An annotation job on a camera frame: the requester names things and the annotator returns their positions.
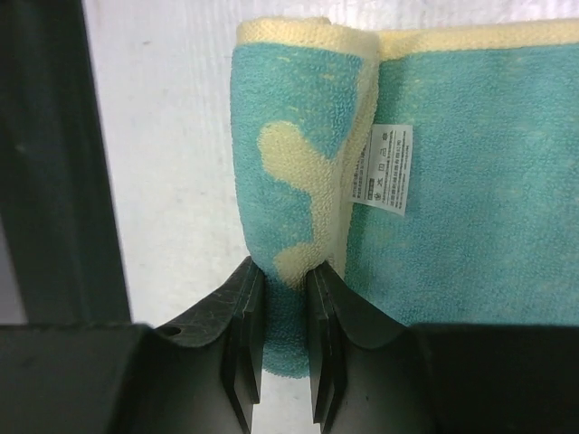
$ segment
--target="black plastic frame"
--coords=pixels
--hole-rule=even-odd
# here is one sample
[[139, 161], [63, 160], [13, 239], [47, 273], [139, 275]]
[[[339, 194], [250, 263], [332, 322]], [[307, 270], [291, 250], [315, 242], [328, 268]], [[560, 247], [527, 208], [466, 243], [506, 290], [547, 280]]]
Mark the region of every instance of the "black plastic frame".
[[323, 434], [579, 432], [579, 327], [405, 327], [327, 263], [306, 287]]
[[0, 326], [3, 434], [249, 434], [265, 278], [250, 259], [157, 330]]
[[29, 323], [129, 322], [81, 0], [0, 1], [0, 215]]

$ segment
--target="dark metal frame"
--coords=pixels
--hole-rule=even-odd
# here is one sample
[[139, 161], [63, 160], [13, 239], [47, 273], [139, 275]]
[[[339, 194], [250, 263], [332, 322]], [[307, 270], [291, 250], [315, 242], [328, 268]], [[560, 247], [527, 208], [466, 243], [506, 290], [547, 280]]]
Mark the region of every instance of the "dark metal frame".
[[0, 214], [28, 322], [130, 321], [81, 1], [0, 1], [0, 65]]

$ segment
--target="white wall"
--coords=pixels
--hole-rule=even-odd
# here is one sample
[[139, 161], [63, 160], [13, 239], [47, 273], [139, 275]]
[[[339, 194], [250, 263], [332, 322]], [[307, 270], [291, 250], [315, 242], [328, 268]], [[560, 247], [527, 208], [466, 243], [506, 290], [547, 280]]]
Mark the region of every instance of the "white wall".
[[[133, 317], [159, 325], [247, 251], [235, 204], [229, 69], [236, 25], [326, 15], [366, 29], [579, 16], [576, 0], [85, 0]], [[256, 434], [318, 433], [307, 380], [266, 374]]]

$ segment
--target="towel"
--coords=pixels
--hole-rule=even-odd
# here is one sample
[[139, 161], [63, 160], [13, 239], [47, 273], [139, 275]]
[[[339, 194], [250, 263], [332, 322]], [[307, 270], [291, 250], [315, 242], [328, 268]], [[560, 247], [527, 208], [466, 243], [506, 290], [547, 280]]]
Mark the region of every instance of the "towel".
[[[324, 260], [407, 325], [579, 324], [578, 67], [574, 20], [241, 24], [233, 161], [265, 368], [308, 373], [303, 279]], [[412, 126], [405, 212], [352, 202], [373, 124]]]

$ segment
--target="white label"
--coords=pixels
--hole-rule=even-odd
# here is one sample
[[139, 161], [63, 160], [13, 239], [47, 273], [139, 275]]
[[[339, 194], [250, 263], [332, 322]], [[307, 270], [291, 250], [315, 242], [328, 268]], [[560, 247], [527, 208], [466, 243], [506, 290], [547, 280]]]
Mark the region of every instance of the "white label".
[[411, 125], [372, 125], [354, 173], [352, 202], [404, 215], [412, 157]]

